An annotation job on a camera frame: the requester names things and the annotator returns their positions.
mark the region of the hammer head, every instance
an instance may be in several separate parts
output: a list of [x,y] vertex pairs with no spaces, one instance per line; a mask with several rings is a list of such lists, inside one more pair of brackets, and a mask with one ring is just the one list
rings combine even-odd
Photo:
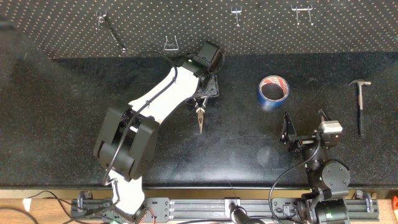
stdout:
[[353,84],[353,83],[356,83],[358,86],[363,86],[363,85],[370,85],[370,84],[372,84],[372,82],[370,82],[370,81],[365,81],[365,80],[363,80],[363,79],[359,79],[359,80],[354,80],[354,81],[350,82],[348,85],[351,85],[351,84]]

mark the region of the hammer handle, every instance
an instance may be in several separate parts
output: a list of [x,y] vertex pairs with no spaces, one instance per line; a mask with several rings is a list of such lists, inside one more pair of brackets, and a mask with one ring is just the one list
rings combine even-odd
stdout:
[[361,137],[365,136],[363,110],[358,110],[358,131]]

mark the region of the blue tape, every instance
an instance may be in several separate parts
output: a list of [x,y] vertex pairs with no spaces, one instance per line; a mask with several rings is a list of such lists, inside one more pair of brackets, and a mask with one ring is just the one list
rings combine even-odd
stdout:
[[[277,84],[280,89],[283,91],[284,95],[281,99],[278,100],[271,100],[268,99],[263,92],[261,91],[261,87],[267,84]],[[264,110],[270,110],[273,108],[277,108],[278,106],[282,105],[284,101],[286,100],[287,96],[289,95],[289,84],[287,84],[286,80],[284,80],[282,77],[279,77],[277,75],[270,75],[268,77],[265,77],[259,85],[259,101],[261,104],[262,109]]]

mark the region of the red object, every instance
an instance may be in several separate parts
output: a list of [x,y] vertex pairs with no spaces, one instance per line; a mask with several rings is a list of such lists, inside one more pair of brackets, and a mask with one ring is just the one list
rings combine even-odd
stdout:
[[398,197],[394,196],[392,199],[392,209],[393,210],[398,210]]

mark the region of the roll of tape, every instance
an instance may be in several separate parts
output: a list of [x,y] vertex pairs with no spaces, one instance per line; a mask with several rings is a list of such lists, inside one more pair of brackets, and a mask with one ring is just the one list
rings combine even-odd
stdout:
[[259,101],[262,109],[271,110],[286,100],[289,95],[289,84],[277,75],[265,77],[259,85]]

